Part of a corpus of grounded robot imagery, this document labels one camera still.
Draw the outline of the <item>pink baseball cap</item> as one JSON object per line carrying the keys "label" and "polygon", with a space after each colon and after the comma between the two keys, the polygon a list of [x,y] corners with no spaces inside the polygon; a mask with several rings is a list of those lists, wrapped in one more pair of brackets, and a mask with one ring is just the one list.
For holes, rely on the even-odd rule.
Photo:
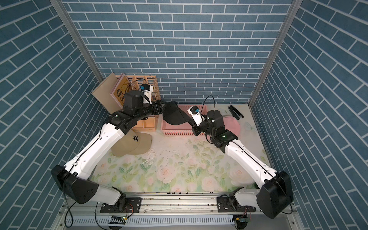
{"label": "pink baseball cap", "polygon": [[223,118],[225,128],[231,131],[234,135],[239,136],[241,132],[241,127],[238,120],[231,116],[226,116]]}

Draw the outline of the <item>black baseball cap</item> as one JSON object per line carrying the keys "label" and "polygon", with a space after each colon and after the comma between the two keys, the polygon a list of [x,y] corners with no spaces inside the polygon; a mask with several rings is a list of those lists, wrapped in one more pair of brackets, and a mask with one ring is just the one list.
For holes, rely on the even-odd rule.
{"label": "black baseball cap", "polygon": [[177,102],[167,102],[163,109],[163,120],[170,125],[178,126],[189,123],[191,126],[195,124],[192,117],[178,107]]}

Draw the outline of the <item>beige baseball cap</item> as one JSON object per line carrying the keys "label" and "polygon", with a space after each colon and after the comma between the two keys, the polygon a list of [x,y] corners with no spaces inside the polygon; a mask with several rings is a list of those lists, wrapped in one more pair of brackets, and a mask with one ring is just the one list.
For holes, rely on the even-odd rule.
{"label": "beige baseball cap", "polygon": [[116,142],[111,151],[114,156],[140,155],[149,151],[152,144],[150,134],[130,130],[123,138]]}

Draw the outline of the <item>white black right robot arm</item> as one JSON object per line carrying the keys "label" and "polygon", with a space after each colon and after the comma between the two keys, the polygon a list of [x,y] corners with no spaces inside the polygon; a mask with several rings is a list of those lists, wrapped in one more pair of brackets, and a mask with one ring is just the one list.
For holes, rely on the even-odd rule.
{"label": "white black right robot arm", "polygon": [[192,117],[192,131],[209,135],[211,142],[223,153],[232,157],[253,178],[260,188],[256,202],[263,213],[274,219],[293,202],[290,176],[285,171],[277,172],[252,154],[231,131],[227,130],[223,116],[218,110],[202,115],[197,106],[188,110]]}

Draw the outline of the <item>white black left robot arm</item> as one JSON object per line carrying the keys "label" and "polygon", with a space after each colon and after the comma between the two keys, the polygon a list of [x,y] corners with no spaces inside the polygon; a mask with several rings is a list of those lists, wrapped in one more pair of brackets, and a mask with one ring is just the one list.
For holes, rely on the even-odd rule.
{"label": "white black left robot arm", "polygon": [[79,204],[95,201],[122,209],[125,195],[121,191],[99,185],[89,177],[108,152],[117,157],[140,155],[151,147],[151,135],[135,132],[132,128],[140,120],[162,114],[165,103],[152,101],[142,91],[130,91],[124,100],[123,109],[107,118],[99,133],[80,153],[64,166],[54,166],[51,171],[59,189]]}

